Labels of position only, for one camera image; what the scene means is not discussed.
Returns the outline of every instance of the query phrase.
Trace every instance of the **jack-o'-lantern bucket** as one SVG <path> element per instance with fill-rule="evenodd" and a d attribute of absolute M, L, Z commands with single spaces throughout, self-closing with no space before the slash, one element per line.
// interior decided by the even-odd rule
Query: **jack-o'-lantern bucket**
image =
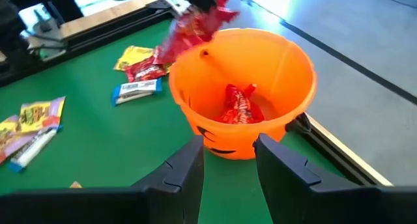
<path fill-rule="evenodd" d="M 251 100 L 265 121 L 224 124 L 213 120 L 224 108 L 225 87 L 257 88 Z M 293 42 L 258 29 L 227 29 L 211 42 L 181 54 L 171 67 L 169 86 L 192 130 L 214 154 L 233 160 L 255 157 L 259 133 L 280 141 L 290 128 L 309 130 L 304 114 L 317 76 L 309 57 Z"/>

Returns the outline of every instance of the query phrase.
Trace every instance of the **red candy wrapper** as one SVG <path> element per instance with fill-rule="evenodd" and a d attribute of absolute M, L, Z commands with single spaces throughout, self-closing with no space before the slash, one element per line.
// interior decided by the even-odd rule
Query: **red candy wrapper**
<path fill-rule="evenodd" d="M 239 12 L 225 8 L 228 0 L 216 0 L 217 6 L 209 13 L 189 8 L 177 19 L 169 38 L 157 48 L 154 64 L 173 63 L 182 52 L 196 45 L 208 42 L 224 22 L 230 22 Z"/>
<path fill-rule="evenodd" d="M 155 56 L 151 56 L 141 62 L 130 65 L 126 68 L 128 81 L 147 81 L 157 79 L 167 74 L 166 70 L 160 64 L 153 64 Z"/>
<path fill-rule="evenodd" d="M 251 124 L 265 120 L 261 108 L 249 98 L 255 91 L 254 84 L 243 91 L 232 84 L 226 86 L 225 109 L 214 120 L 227 124 Z"/>

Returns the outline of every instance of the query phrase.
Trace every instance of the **gray concrete floor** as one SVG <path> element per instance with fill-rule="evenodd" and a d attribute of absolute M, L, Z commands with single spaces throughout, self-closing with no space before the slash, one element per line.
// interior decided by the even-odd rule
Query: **gray concrete floor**
<path fill-rule="evenodd" d="M 288 22 L 417 94 L 417 10 L 385 0 L 292 3 L 287 17 L 283 16 Z M 274 13 L 283 12 L 276 4 Z M 317 95 L 308 109 L 312 117 L 395 185 L 417 184 L 414 104 L 282 27 L 277 16 L 240 0 L 231 0 L 228 6 L 242 14 L 225 27 L 254 27 L 281 34 L 311 57 L 319 76 Z M 273 4 L 267 6 L 273 11 Z"/>

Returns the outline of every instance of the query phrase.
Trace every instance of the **green felt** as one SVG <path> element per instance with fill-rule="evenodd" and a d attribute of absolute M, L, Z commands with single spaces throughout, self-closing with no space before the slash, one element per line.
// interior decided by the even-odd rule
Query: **green felt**
<path fill-rule="evenodd" d="M 0 119 L 18 114 L 22 103 L 66 96 L 63 130 L 22 174 L 0 165 L 0 193 L 17 189 L 129 186 L 159 166 L 193 133 L 164 91 L 112 107 L 114 87 L 126 82 L 112 70 L 130 45 L 153 48 L 170 21 L 148 27 L 44 72 L 0 88 Z M 303 138 L 282 141 L 310 161 L 338 173 Z M 270 223 L 255 161 L 230 161 L 205 152 L 205 185 L 199 223 Z"/>

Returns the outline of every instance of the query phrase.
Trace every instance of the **floor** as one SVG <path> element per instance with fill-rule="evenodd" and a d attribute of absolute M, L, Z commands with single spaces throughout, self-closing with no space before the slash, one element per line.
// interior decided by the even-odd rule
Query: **floor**
<path fill-rule="evenodd" d="M 86 14 L 114 4 L 77 1 L 87 5 Z M 95 1 L 101 6 L 89 5 Z M 417 8 L 417 0 L 397 1 Z M 393 184 L 417 184 L 417 9 L 390 0 L 230 0 L 228 6 L 242 14 L 225 28 L 283 35 L 311 57 L 319 77 L 312 117 Z"/>

